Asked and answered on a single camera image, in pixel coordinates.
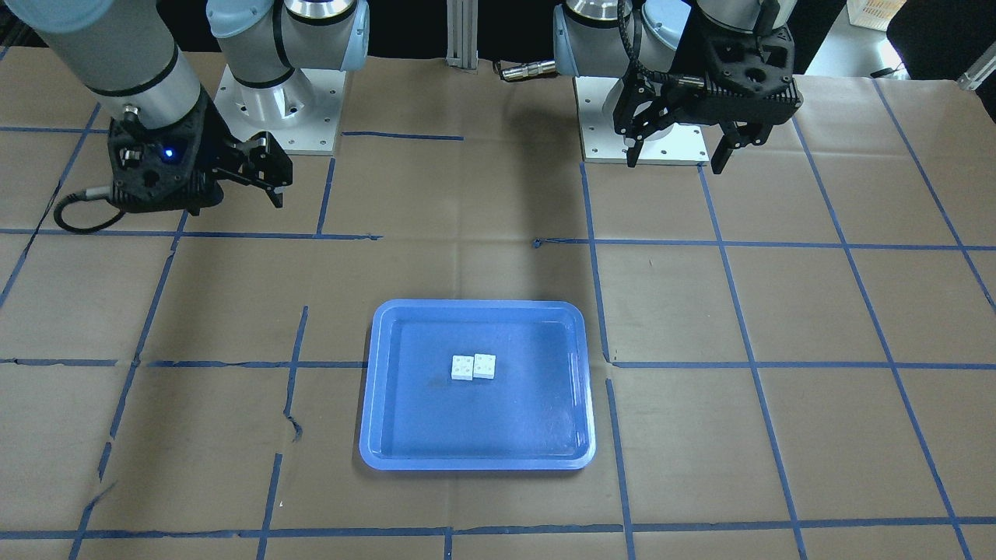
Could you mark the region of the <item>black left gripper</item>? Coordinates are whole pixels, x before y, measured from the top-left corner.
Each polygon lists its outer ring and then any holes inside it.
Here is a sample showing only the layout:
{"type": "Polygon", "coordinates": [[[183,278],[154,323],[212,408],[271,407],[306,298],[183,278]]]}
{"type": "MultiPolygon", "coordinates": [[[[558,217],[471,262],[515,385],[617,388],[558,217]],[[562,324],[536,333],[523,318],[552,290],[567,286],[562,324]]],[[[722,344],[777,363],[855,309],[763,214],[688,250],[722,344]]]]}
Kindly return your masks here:
{"type": "Polygon", "coordinates": [[[673,124],[718,124],[722,138],[710,159],[722,174],[735,150],[764,141],[801,106],[794,88],[794,41],[787,12],[672,12],[677,68],[652,68],[641,57],[648,37],[661,39],[665,14],[620,15],[627,67],[613,107],[625,138],[626,165],[637,166],[644,141],[673,124]]]}

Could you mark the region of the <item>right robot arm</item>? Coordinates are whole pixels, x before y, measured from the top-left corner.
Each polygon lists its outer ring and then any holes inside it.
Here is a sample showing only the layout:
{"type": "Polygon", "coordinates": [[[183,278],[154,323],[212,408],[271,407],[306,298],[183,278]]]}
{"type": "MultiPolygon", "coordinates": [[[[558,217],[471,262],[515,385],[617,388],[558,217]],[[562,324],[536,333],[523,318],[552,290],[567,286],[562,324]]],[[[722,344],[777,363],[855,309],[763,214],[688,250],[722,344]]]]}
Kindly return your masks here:
{"type": "Polygon", "coordinates": [[[111,180],[66,194],[52,210],[104,201],[128,213],[192,215],[220,205],[222,181],[256,187],[274,207],[294,180],[278,139],[321,118],[307,71],[356,71],[369,53],[366,1],[209,1],[209,29],[239,96],[239,138],[195,71],[154,1],[9,1],[9,10],[70,68],[110,114],[111,180]]]}

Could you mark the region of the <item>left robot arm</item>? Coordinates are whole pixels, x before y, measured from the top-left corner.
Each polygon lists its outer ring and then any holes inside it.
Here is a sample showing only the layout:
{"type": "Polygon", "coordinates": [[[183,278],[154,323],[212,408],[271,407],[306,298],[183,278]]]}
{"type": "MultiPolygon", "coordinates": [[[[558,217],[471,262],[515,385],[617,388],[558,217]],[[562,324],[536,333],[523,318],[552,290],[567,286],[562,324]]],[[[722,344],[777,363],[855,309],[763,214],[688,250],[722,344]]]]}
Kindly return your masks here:
{"type": "Polygon", "coordinates": [[[704,166],[764,145],[803,98],[793,1],[566,1],[554,64],[573,79],[588,163],[704,166]]]}

